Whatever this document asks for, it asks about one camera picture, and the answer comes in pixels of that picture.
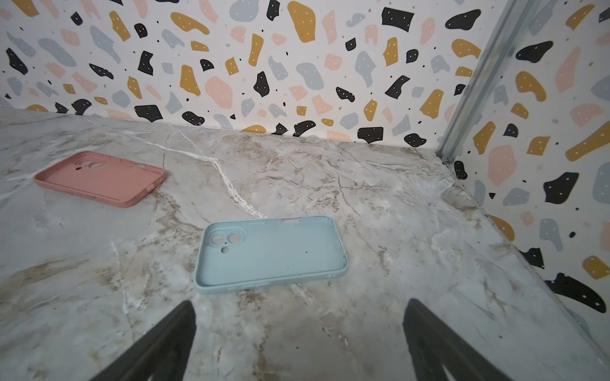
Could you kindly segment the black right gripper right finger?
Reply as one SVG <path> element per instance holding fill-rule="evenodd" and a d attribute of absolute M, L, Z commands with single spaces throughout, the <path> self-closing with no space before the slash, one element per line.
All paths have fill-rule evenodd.
<path fill-rule="evenodd" d="M 421 301 L 412 298 L 403 331 L 418 380 L 508 380 Z"/>

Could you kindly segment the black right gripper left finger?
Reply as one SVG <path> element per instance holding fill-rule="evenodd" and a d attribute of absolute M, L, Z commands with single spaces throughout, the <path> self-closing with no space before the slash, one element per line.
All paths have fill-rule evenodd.
<path fill-rule="evenodd" d="M 192 350 L 196 315 L 180 303 L 94 380 L 181 380 Z"/>

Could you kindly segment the pink silicone phone case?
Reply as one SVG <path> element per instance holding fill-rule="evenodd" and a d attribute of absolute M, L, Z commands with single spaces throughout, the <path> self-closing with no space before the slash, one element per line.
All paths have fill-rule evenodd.
<path fill-rule="evenodd" d="M 39 172 L 40 187 L 120 208 L 136 205 L 168 177 L 163 168 L 84 151 Z"/>

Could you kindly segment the light blue phone case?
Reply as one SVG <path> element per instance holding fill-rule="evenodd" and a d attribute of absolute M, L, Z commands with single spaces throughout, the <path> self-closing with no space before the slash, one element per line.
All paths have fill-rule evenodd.
<path fill-rule="evenodd" d="M 216 222 L 202 237 L 194 271 L 202 294 L 334 279 L 348 256 L 326 216 Z"/>

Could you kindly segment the aluminium frame post right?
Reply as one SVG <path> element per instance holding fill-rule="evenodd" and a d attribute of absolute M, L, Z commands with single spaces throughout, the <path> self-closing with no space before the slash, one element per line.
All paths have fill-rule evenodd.
<path fill-rule="evenodd" d="M 437 157 L 444 164 L 450 165 L 456 160 L 465 139 L 475 125 L 475 117 L 485 106 L 499 75 L 541 3 L 541 0 L 514 0 L 506 3 L 436 151 Z"/>

